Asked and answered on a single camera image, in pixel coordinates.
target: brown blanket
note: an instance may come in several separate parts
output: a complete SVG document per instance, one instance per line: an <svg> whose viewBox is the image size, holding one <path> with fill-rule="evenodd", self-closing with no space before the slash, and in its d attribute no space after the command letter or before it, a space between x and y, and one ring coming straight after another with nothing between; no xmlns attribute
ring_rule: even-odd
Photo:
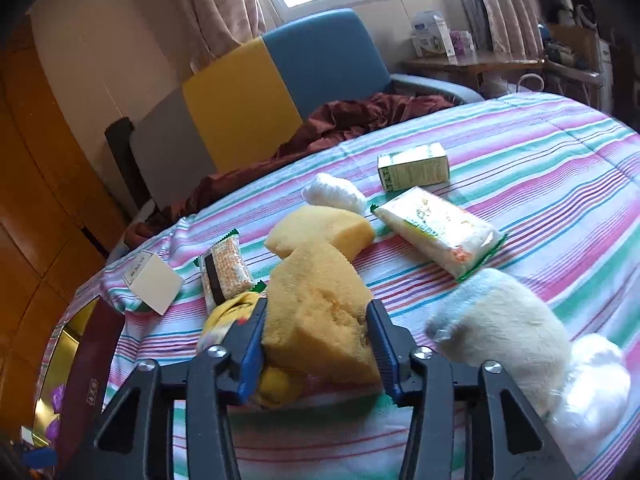
<svg viewBox="0 0 640 480"><path fill-rule="evenodd" d="M291 140L282 144L270 159L248 168L206 176L186 200L165 207L146 222L130 225L125 233L125 243L131 249L136 248L171 227L181 217L197 213L242 186L308 155L322 152L344 140L452 106L444 97L437 95L408 97L383 93L362 101L324 104L313 111Z"/></svg>

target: yellow sponge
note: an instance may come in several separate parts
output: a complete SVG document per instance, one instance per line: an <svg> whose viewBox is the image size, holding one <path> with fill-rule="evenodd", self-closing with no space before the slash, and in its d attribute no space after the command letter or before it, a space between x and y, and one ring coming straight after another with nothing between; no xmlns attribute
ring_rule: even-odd
<svg viewBox="0 0 640 480"><path fill-rule="evenodd" d="M274 225L264 246L282 259L300 245L325 241L352 262L376 237L363 216L321 205L303 205Z"/></svg>
<svg viewBox="0 0 640 480"><path fill-rule="evenodd" d="M338 383L380 380L366 337L372 294L338 250L298 247L271 271L266 292L262 345L271 364Z"/></svg>

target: wooden wardrobe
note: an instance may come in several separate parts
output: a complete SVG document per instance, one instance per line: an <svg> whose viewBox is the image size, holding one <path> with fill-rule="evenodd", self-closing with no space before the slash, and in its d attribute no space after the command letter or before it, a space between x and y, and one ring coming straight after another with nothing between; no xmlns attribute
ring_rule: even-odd
<svg viewBox="0 0 640 480"><path fill-rule="evenodd" d="M0 433L31 427L49 336L126 217L87 161L40 64L28 17L0 51Z"/></svg>

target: bed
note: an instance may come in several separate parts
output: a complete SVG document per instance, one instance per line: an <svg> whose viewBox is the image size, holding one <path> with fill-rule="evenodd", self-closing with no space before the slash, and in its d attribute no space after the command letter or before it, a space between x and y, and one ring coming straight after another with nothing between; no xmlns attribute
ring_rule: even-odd
<svg viewBox="0 0 640 480"><path fill-rule="evenodd" d="M126 287L122 274L134 251L78 290L52 334L41 377L64 322L96 295L125 316L105 403L137 361L153 358L165 365L190 359L206 320L194 258L212 241L237 228L249 268L267 282L279 258L263 241L278 220L300 206L300 190L316 173L348 178L369 204L383 203L393 195L380 186L378 154L435 141L447 150L451 179L430 190L510 234L489 265L546 301L571 338L599 332L623 349L632 375L628 410L597 452L572 457L582 480L605 479L640 424L640 136L597 110L552 94L512 94L463 105L343 142L181 219L138 249L158 253L186 280L167 313L143 311ZM393 322L424 342L425 318L456 284L373 215L367 218L377 237L354 266ZM241 408L230 420L244 480L346 480L397 478L410 416L377 387L315 384L288 410ZM464 431L458 422L453 478L463 477ZM188 478L184 436L184 404L177 403L179 480Z"/></svg>

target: beige wall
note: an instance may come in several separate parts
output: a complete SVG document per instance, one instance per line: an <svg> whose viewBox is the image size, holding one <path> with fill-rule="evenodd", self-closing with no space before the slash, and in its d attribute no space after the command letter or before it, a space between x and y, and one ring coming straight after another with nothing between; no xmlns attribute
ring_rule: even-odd
<svg viewBox="0 0 640 480"><path fill-rule="evenodd" d="M440 10L450 28L469 30L462 0L377 0L354 10L391 71L415 55L410 19L418 10ZM181 12L178 0L38 0L31 9L38 54L66 122L130 214L136 207L104 130L122 116L136 123L191 75Z"/></svg>
<svg viewBox="0 0 640 480"><path fill-rule="evenodd" d="M136 207L104 139L113 121L134 123L178 86L135 0L37 0L38 55L80 147L116 199Z"/></svg>

